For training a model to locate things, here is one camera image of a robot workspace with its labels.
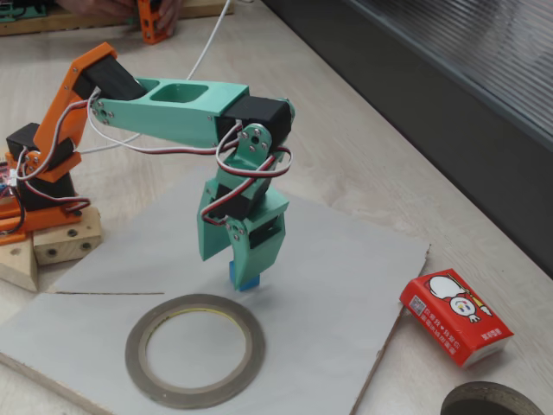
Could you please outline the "person's left hand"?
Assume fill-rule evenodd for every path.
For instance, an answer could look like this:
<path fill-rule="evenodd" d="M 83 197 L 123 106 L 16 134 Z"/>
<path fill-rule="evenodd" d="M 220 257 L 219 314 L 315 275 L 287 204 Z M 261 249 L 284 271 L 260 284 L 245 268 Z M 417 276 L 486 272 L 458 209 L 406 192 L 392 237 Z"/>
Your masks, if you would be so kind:
<path fill-rule="evenodd" d="M 172 35 L 179 20 L 181 0 L 162 0 L 158 9 L 157 27 Z"/>

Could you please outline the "person's right hand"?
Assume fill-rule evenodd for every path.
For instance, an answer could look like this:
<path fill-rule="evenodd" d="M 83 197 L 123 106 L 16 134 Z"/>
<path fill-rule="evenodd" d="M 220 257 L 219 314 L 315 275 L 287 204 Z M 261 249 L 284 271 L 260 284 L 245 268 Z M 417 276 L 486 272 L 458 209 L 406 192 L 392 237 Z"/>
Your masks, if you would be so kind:
<path fill-rule="evenodd" d="M 132 16 L 136 2 L 131 0 L 57 0 L 61 8 L 80 16 Z"/>

